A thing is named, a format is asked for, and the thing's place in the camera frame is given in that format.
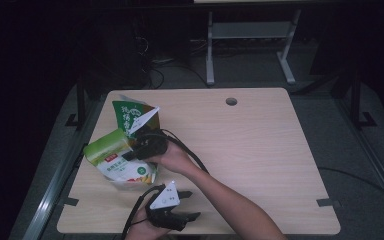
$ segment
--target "wrist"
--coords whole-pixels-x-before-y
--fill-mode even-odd
[[[204,170],[197,166],[194,166],[193,168],[188,169],[188,171],[184,172],[182,175],[193,182],[193,180],[198,178],[199,175],[202,173],[205,173]]]

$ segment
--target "gray floor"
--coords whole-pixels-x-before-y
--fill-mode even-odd
[[[309,76],[312,59],[317,43],[296,43],[292,46],[288,61],[297,83],[286,84],[281,68],[276,59],[279,43],[260,43],[262,48],[225,49],[216,54],[214,71],[216,85],[213,88],[231,87],[283,87],[295,91],[312,83],[318,76]],[[168,88],[206,88],[205,56],[199,54],[191,58],[190,69],[179,67],[178,62],[157,68],[164,74],[162,89]],[[161,76],[151,73],[155,84]],[[310,149],[319,167],[329,167],[347,171],[364,179],[380,184],[373,167],[373,156],[364,148],[369,143],[370,149],[384,166],[384,110],[374,91],[362,86],[361,110],[370,112],[378,124],[356,131],[349,123],[347,106],[349,98],[343,101],[329,96],[332,83],[328,83],[306,96],[291,96],[292,103],[304,130]],[[61,161],[72,156],[75,146],[87,143],[97,120],[103,101],[87,101],[88,122],[81,131],[66,127],[69,115],[76,113],[76,89],[70,92],[55,122],[54,129],[43,153],[36,176],[26,197],[25,204],[14,225],[10,239],[21,239],[32,221],[39,203],[44,196],[52,177]],[[76,169],[74,168],[61,193],[61,199],[67,196]],[[335,207],[341,232],[336,236],[288,236],[290,239],[384,239],[384,195],[370,185],[344,174],[321,170],[320,174]],[[56,224],[62,205],[55,203],[49,222],[44,228],[41,239],[118,239],[117,235],[64,235],[56,230]]]

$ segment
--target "cable hole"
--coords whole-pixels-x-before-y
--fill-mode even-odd
[[[227,98],[226,104],[229,106],[235,106],[236,104],[238,104],[238,100],[236,100],[236,98]]]

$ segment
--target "red logo on bag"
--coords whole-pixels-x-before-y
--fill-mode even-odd
[[[114,160],[116,157],[118,157],[117,154],[115,154],[115,153],[114,153],[114,154],[111,154],[111,155],[109,155],[108,157],[105,158],[105,161],[106,161],[106,162],[111,162],[111,161]]]

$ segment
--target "dark background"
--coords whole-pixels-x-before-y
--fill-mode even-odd
[[[70,10],[79,1],[67,2],[0,0],[0,239],[9,236],[55,118],[77,79],[85,79],[92,97],[148,81],[139,72],[144,63],[136,54],[136,13],[74,14]],[[148,14],[154,21],[145,28],[152,29],[140,30],[161,48],[181,49],[185,39],[205,37],[202,12]],[[190,25],[191,19],[204,23],[204,30]],[[174,42],[164,41],[169,34]],[[356,66],[384,104],[384,1],[376,7],[303,11],[295,40],[311,38],[321,42],[314,73]],[[117,49],[120,40],[124,47]]]

